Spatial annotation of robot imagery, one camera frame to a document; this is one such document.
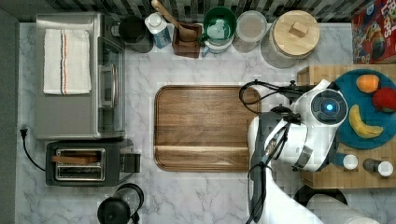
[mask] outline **wooden tray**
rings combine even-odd
[[[155,97],[154,157],[166,171],[245,172],[248,125],[256,116],[239,86],[165,86]],[[260,95],[245,91],[246,101]],[[260,111],[261,104],[251,107]]]

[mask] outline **backsplash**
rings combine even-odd
[[[100,11],[119,21],[128,15],[146,18],[154,12],[151,0],[47,0],[59,11]],[[227,7],[239,16],[257,10],[272,22],[286,11],[300,9],[321,22],[349,22],[351,17],[372,4],[369,0],[162,0],[164,6],[180,21],[202,22],[212,7]]]

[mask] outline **wooden spoon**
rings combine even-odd
[[[152,0],[151,5],[160,12],[168,21],[170,21],[180,32],[180,39],[184,42],[197,40],[197,33],[194,30],[186,29],[166,10],[166,8],[158,0]]]

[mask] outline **cereal box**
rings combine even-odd
[[[353,63],[396,63],[396,0],[376,0],[352,20]]]

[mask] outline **banana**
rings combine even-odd
[[[361,120],[361,112],[358,105],[353,105],[349,110],[349,123],[353,131],[361,138],[378,137],[384,129],[380,126],[370,126]]]

